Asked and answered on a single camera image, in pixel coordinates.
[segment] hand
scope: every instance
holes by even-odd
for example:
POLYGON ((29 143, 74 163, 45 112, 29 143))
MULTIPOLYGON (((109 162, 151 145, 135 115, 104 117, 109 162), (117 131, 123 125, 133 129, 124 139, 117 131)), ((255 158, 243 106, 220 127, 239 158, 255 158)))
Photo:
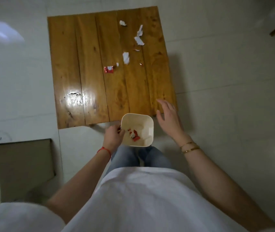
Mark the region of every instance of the hand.
POLYGON ((162 99, 157 99, 157 101, 162 105, 164 112, 163 119, 160 111, 157 110, 157 119, 163 131, 174 139, 179 146, 192 141, 191 137, 184 132, 183 125, 174 105, 162 99))
POLYGON ((113 125, 106 129, 103 141, 103 147, 110 150, 113 154, 124 139, 125 130, 121 129, 118 133, 120 125, 113 125))

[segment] wooden table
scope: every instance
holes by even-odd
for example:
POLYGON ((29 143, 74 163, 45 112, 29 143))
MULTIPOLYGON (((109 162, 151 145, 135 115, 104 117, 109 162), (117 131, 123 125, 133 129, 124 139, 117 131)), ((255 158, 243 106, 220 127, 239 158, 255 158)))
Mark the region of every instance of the wooden table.
POLYGON ((157 7, 48 17, 48 27, 59 129, 155 115, 157 98, 177 107, 157 7), (144 46, 134 40, 140 25, 144 46))

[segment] person's left hand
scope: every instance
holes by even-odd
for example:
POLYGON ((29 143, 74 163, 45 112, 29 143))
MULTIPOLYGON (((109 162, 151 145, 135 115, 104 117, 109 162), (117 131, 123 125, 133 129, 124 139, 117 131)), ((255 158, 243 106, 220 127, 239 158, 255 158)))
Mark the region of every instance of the person's left hand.
POLYGON ((118 133, 120 125, 113 125, 106 129, 103 141, 103 147, 110 150, 113 154, 124 139, 125 130, 121 129, 118 133))

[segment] plastic bin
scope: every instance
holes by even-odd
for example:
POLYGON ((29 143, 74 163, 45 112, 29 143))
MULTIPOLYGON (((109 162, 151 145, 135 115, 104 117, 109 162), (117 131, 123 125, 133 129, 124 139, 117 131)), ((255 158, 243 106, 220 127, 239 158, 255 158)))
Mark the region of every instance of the plastic bin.
POLYGON ((121 120, 121 128, 126 131, 123 145, 132 147, 148 147, 154 141, 154 121, 150 116, 134 113, 125 114, 121 120), (128 129, 136 130, 140 137, 136 142, 130 137, 128 129))

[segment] red candy wrapper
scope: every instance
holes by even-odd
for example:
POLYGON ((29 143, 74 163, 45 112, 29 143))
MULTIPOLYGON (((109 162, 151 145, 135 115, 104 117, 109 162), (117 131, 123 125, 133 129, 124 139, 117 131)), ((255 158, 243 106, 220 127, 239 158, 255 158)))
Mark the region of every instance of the red candy wrapper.
POLYGON ((128 131, 129 131, 129 134, 130 134, 131 138, 133 139, 133 141, 136 142, 137 140, 140 140, 140 137, 137 135, 137 132, 135 129, 133 130, 133 134, 132 134, 131 129, 128 129, 128 131))
POLYGON ((114 73, 114 66, 104 67, 105 73, 114 73))

